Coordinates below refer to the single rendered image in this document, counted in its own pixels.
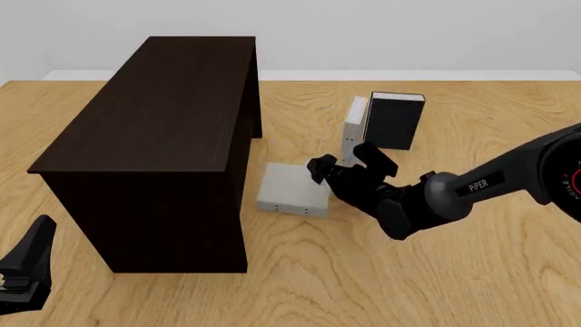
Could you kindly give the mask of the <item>dark wooden cabinet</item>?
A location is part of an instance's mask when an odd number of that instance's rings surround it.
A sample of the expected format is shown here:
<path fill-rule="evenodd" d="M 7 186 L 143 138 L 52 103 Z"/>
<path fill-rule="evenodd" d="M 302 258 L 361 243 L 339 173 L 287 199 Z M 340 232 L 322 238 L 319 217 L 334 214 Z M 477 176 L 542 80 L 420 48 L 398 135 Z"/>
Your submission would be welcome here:
<path fill-rule="evenodd" d="M 152 36 L 28 168 L 116 273 L 245 273 L 252 36 Z"/>

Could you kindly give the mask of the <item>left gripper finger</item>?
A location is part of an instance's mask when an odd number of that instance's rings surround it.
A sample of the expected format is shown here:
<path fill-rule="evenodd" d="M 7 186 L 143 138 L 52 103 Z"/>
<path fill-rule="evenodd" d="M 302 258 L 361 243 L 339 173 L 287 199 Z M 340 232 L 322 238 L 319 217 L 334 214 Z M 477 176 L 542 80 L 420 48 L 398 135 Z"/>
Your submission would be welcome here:
<path fill-rule="evenodd" d="M 17 245 L 0 259 L 0 273 L 12 277 L 50 277 L 55 230 L 56 222 L 47 214 L 37 217 Z"/>

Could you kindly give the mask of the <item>white book, narrow spine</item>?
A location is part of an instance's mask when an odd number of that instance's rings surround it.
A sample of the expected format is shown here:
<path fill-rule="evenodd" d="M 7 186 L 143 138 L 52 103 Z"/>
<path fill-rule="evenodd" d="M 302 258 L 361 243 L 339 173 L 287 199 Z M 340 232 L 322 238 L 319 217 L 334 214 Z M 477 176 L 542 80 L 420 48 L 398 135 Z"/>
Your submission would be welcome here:
<path fill-rule="evenodd" d="M 354 146 L 362 143 L 368 109 L 367 97 L 353 97 L 351 107 L 343 125 L 342 159 L 343 165 L 352 166 L 359 160 L 353 154 Z"/>

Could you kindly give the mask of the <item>black book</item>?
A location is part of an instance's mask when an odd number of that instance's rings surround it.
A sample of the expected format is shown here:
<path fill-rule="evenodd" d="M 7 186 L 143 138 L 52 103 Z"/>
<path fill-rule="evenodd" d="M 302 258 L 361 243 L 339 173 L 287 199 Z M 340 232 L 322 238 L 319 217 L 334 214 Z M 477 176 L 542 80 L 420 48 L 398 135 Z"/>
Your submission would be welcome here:
<path fill-rule="evenodd" d="M 409 150 L 425 102 L 423 94 L 372 92 L 363 141 L 380 149 Z"/>

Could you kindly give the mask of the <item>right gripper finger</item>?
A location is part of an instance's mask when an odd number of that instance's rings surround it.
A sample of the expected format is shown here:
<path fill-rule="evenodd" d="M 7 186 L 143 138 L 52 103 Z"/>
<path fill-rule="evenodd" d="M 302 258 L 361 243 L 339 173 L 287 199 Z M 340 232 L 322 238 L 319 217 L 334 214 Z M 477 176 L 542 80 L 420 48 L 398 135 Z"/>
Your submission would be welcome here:
<path fill-rule="evenodd" d="M 364 142 L 353 148 L 353 154 L 366 165 L 366 171 L 379 178 L 395 177 L 399 166 L 389 159 L 377 146 Z"/>
<path fill-rule="evenodd" d="M 311 179 L 316 184 L 322 184 L 323 180 L 336 168 L 337 157 L 332 154 L 324 154 L 322 157 L 312 158 L 307 163 Z"/>

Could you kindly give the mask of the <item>white book, wide cover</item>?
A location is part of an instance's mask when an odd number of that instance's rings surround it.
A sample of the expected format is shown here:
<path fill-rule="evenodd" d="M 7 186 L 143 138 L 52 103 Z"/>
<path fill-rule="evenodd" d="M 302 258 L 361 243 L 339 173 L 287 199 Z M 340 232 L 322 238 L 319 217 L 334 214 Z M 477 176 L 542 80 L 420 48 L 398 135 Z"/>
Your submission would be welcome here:
<path fill-rule="evenodd" d="M 330 188 L 313 182 L 305 165 L 267 163 L 257 206 L 265 212 L 327 217 Z"/>

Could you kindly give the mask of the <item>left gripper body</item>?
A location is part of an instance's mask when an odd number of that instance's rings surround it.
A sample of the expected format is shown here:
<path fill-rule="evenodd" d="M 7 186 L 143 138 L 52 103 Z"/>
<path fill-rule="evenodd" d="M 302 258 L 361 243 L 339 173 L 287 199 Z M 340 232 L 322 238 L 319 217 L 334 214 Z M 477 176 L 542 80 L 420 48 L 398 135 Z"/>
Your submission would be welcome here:
<path fill-rule="evenodd" d="M 0 314 L 40 311 L 51 285 L 19 272 L 0 271 Z"/>

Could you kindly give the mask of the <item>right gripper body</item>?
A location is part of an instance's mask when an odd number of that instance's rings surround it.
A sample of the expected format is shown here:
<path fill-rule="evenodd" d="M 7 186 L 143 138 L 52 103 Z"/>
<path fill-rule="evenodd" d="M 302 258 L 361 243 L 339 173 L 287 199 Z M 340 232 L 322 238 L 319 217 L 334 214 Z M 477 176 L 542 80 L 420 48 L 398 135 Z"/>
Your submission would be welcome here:
<path fill-rule="evenodd" d="M 337 198 L 371 217 L 410 217 L 406 187 L 383 182 L 361 165 L 332 165 L 325 180 Z"/>

